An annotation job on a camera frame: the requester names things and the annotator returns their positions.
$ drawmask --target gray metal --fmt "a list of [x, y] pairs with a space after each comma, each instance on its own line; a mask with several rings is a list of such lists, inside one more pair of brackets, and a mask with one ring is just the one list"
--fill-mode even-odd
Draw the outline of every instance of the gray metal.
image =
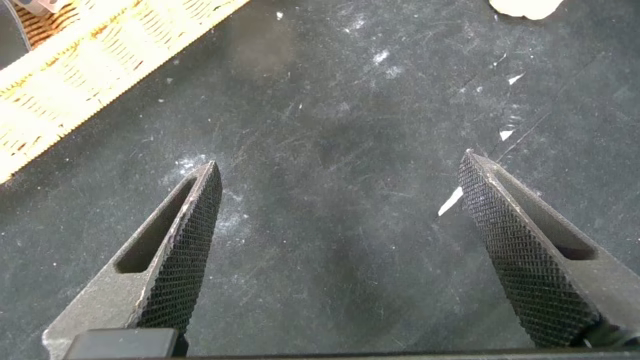
[[166, 358], [178, 339], [174, 329], [101, 329], [76, 336], [64, 360]]
[[0, 70], [31, 50], [20, 18], [9, 0], [0, 0]]
[[464, 202], [516, 315], [539, 347], [640, 338], [640, 277], [498, 164], [468, 150]]
[[42, 335], [51, 359], [91, 329], [186, 331], [213, 236], [222, 185], [214, 163], [176, 186]]

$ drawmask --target white object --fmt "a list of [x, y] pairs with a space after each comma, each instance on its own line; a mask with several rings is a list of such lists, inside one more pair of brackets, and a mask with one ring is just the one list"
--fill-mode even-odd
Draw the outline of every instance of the white object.
[[33, 15], [43, 16], [59, 12], [63, 6], [69, 3], [69, 0], [13, 0], [13, 2], [27, 9]]
[[541, 20], [553, 14], [562, 0], [489, 0], [489, 2], [501, 14]]
[[513, 134], [514, 131], [515, 130], [500, 131], [500, 139], [502, 139], [502, 141], [507, 140], [509, 136]]
[[38, 2], [52, 13], [57, 13], [63, 6], [69, 3], [69, 0], [38, 0]]
[[32, 13], [35, 16], [42, 16], [49, 13], [47, 11], [47, 8], [42, 6], [42, 4], [40, 4], [38, 1], [29, 2], [27, 0], [13, 0], [13, 2], [27, 9], [30, 13]]
[[440, 210], [438, 210], [438, 216], [442, 216], [442, 214], [446, 213], [449, 209], [451, 209], [451, 207], [455, 205], [458, 202], [458, 200], [460, 200], [461, 197], [462, 197], [462, 188], [458, 187], [457, 189], [454, 190], [453, 194], [451, 194], [451, 197], [449, 198], [449, 200], [447, 200], [444, 203], [444, 205], [440, 207]]
[[524, 76], [524, 74], [525, 74], [525, 73], [522, 73], [522, 74], [520, 74], [520, 75], [518, 75], [518, 76], [514, 76], [514, 77], [512, 77], [511, 79], [509, 79], [509, 85], [513, 85], [513, 84], [515, 84], [515, 83], [516, 83], [516, 81], [520, 80], [520, 78]]

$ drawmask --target black work surface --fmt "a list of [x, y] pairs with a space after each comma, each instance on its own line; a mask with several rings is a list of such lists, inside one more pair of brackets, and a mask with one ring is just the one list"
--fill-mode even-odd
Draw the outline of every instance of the black work surface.
[[0, 188], [3, 357], [44, 357], [46, 326], [210, 160], [192, 354], [532, 346], [471, 220], [437, 211], [474, 148], [640, 272], [638, 9], [254, 0]]

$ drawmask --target wicker basket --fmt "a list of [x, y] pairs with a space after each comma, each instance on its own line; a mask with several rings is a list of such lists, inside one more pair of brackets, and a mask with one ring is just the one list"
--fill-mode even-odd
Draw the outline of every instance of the wicker basket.
[[73, 0], [18, 13], [33, 48], [0, 71], [0, 183], [248, 0]]

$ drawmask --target small white fragment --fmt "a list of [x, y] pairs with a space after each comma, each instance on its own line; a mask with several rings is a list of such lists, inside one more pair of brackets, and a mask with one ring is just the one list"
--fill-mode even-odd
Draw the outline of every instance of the small white fragment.
[[506, 130], [506, 131], [500, 131], [500, 139], [502, 139], [502, 141], [505, 141], [509, 138], [509, 136], [511, 136], [511, 134], [513, 134], [515, 130]]
[[458, 187], [457, 189], [455, 189], [453, 194], [451, 194], [451, 197], [449, 198], [449, 200], [447, 200], [447, 202], [445, 202], [444, 205], [442, 205], [440, 210], [438, 210], [438, 216], [442, 216], [442, 214], [446, 213], [449, 209], [451, 209], [451, 207], [455, 205], [458, 202], [458, 200], [460, 200], [461, 197], [462, 197], [462, 188]]
[[514, 76], [511, 79], [509, 79], [509, 85], [515, 84], [516, 81], [520, 80], [520, 78], [522, 78], [524, 76], [524, 74], [526, 74], [526, 73], [522, 73], [522, 74], [520, 74], [518, 76]]
[[378, 65], [389, 57], [389, 50], [384, 50], [383, 52], [377, 53], [376, 56], [373, 57], [373, 62]]

